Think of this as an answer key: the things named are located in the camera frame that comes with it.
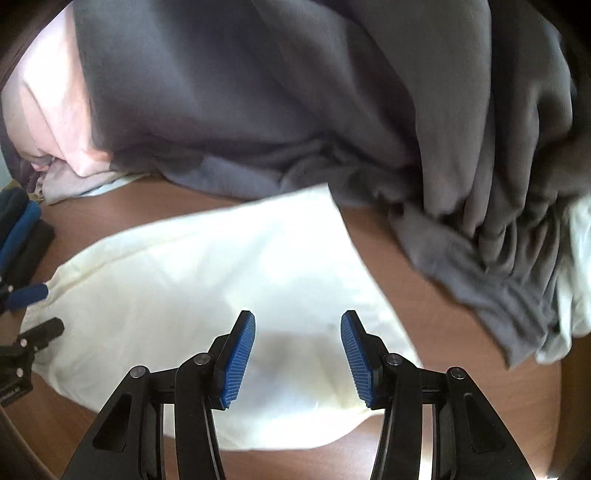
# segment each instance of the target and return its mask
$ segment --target light pink fabric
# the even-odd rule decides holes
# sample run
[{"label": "light pink fabric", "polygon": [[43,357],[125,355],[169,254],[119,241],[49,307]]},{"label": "light pink fabric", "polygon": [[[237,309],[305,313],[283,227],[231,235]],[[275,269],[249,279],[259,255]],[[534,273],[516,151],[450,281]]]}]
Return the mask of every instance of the light pink fabric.
[{"label": "light pink fabric", "polygon": [[33,163],[47,154],[62,158],[80,177],[108,171],[112,154],[95,148],[90,99],[72,5],[43,29],[2,91],[8,136]]},{"label": "light pink fabric", "polygon": [[43,198],[48,205],[62,200],[78,197],[83,193],[93,190],[105,183],[111,183],[120,179],[123,175],[118,171],[106,171],[90,177],[79,177],[72,168],[63,160],[56,158],[43,179]]}]

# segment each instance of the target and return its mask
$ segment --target white cloth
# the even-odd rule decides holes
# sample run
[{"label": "white cloth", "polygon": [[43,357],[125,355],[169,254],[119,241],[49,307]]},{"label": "white cloth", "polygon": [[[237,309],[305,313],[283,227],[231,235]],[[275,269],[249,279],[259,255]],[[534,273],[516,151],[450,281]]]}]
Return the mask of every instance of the white cloth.
[{"label": "white cloth", "polygon": [[114,180],[110,183],[105,183],[104,185],[101,185],[100,187],[97,187],[89,192],[83,193],[82,195],[78,195],[79,197],[96,197],[99,195],[103,195],[107,192],[110,192],[111,190],[116,190],[119,189],[121,187],[124,187],[126,185],[129,185],[130,183],[142,179],[146,176],[148,176],[148,173],[128,173],[127,175]]},{"label": "white cloth", "polygon": [[564,358],[572,346],[572,337],[591,332],[591,196],[570,205],[564,220],[570,235],[570,250],[557,266],[558,328],[550,331],[536,353],[535,359],[540,364]]},{"label": "white cloth", "polygon": [[[256,339],[241,391],[214,412],[223,449],[325,445],[375,414],[358,399],[340,341],[347,309],[419,365],[327,186],[121,232],[59,267],[48,286],[22,328],[58,316],[66,329],[34,370],[94,411],[132,366],[177,367],[250,310]],[[172,426],[167,410],[168,434]]]}]

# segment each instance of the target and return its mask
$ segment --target wooden table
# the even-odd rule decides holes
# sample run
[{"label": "wooden table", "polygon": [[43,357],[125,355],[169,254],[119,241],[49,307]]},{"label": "wooden table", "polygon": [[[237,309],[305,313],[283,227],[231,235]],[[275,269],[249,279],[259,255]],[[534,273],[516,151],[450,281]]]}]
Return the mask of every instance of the wooden table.
[{"label": "wooden table", "polygon": [[[56,239],[38,269],[48,280],[56,268],[97,240],[124,229],[185,213],[232,205],[160,179],[142,179],[103,196],[43,207]],[[425,368],[445,371],[461,365],[515,437],[538,477],[548,470],[560,413],[560,364],[532,359],[507,371],[501,353],[473,315],[414,271],[396,245],[383,213],[344,209],[343,217],[363,261],[386,294],[417,348]],[[20,318],[3,318],[14,332]],[[34,378],[34,391],[7,413],[53,474],[60,476],[94,414],[61,398]],[[312,450],[223,452],[229,480],[368,479],[381,418],[367,420],[330,445]],[[178,478],[174,442],[166,443],[167,475]]]}]

